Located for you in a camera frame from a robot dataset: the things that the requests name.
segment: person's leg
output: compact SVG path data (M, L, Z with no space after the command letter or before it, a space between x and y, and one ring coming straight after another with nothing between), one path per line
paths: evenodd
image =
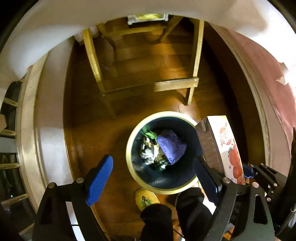
M145 189L136 192L136 204L145 223L141 241L173 241L172 211L160 204L156 195Z
M176 210L187 241L198 240L212 218L209 209L202 204L203 200L204 194L200 188L189 188L178 196Z

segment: pant leg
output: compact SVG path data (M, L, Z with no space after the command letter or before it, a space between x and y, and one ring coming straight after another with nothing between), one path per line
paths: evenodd
M163 204L152 204L141 212L145 223L141 241L173 241L172 211Z
M176 210L186 241L196 241L207 229L212 214L202 204L204 195L200 188L189 188L177 200Z

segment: trash can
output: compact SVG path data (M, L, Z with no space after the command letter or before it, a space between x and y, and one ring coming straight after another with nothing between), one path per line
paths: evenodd
M126 162L135 181L143 188L158 194L174 194L190 188L197 182L193 159L202 155L202 148L195 130L197 123L179 112L164 111L148 116L132 131L126 146ZM187 144L184 155L163 172L144 164L140 157L140 144L147 131L173 130Z

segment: screw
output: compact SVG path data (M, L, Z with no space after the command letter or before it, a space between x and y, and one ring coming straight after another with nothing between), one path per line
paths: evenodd
M231 182L231 180L229 178L227 178L227 177L224 177L222 180L223 180L224 183L230 183Z
M258 187L259 187L259 184L256 183L256 182L253 182L253 183L252 183L252 186L255 187L255 188L258 188Z
M50 183L50 184L48 184L48 188L53 188L54 185L55 185L55 183Z
M77 183L83 183L84 182L84 178L83 177L79 177L76 179Z

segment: juice box carton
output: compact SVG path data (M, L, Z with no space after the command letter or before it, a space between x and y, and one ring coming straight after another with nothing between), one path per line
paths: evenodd
M209 167L245 185L242 161L227 117L207 116L197 124L196 132Z

